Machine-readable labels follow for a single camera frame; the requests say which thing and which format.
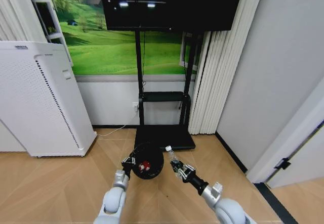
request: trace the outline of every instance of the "door hinge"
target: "door hinge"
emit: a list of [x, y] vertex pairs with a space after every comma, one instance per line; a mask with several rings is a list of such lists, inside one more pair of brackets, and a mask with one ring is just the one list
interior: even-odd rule
[[279, 161], [279, 163], [274, 167], [276, 169], [283, 169], [285, 170], [287, 167], [290, 166], [289, 158], [283, 158], [282, 160]]

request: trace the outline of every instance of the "wooden floor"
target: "wooden floor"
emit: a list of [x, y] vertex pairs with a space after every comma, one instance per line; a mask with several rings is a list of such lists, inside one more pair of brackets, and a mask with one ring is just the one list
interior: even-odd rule
[[[111, 129], [98, 129], [99, 134]], [[99, 137], [81, 157], [32, 158], [0, 153], [0, 223], [92, 223], [111, 187], [120, 160], [133, 149], [136, 131], [121, 129]], [[177, 152], [223, 197], [237, 200], [258, 223], [280, 223], [215, 136], [194, 136], [196, 149]], [[122, 223], [218, 223], [190, 184], [180, 182], [165, 162], [152, 180], [131, 175]]]
[[324, 223], [324, 177], [271, 191], [298, 223]]

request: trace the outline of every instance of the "television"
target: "television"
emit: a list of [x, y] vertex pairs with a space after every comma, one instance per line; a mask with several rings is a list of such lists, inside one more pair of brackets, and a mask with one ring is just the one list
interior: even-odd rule
[[102, 0], [108, 30], [230, 30], [239, 0]]

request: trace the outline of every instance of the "curtain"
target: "curtain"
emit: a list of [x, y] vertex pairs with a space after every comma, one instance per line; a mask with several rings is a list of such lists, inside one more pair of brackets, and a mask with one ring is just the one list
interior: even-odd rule
[[259, 0], [240, 0], [230, 31], [206, 32], [192, 97], [189, 133], [214, 134]]
[[47, 42], [31, 0], [0, 0], [0, 40]]

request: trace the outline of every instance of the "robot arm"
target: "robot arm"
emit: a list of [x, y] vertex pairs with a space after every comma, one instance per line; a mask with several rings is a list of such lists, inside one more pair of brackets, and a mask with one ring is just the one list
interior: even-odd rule
[[[118, 224], [122, 213], [126, 190], [130, 179], [130, 172], [135, 166], [135, 159], [127, 157], [122, 161], [123, 170], [117, 170], [113, 187], [106, 192], [98, 217], [94, 224]], [[176, 172], [184, 183], [191, 183], [201, 195], [207, 205], [215, 212], [220, 223], [223, 224], [256, 224], [247, 215], [243, 208], [234, 200], [221, 199], [222, 185], [215, 183], [212, 187], [196, 175], [196, 170], [181, 161], [171, 162]]]
[[216, 182], [214, 186], [209, 186], [207, 182], [196, 175], [196, 170], [181, 161], [171, 162], [174, 172], [177, 172], [184, 183], [191, 183], [206, 201], [207, 205], [215, 212], [220, 223], [223, 224], [256, 224], [247, 215], [243, 208], [234, 200], [221, 199], [223, 186]]
[[121, 162], [123, 170], [117, 170], [112, 188], [103, 197], [102, 206], [94, 224], [119, 224], [120, 216], [126, 201], [126, 190], [132, 167], [133, 157], [127, 157]]

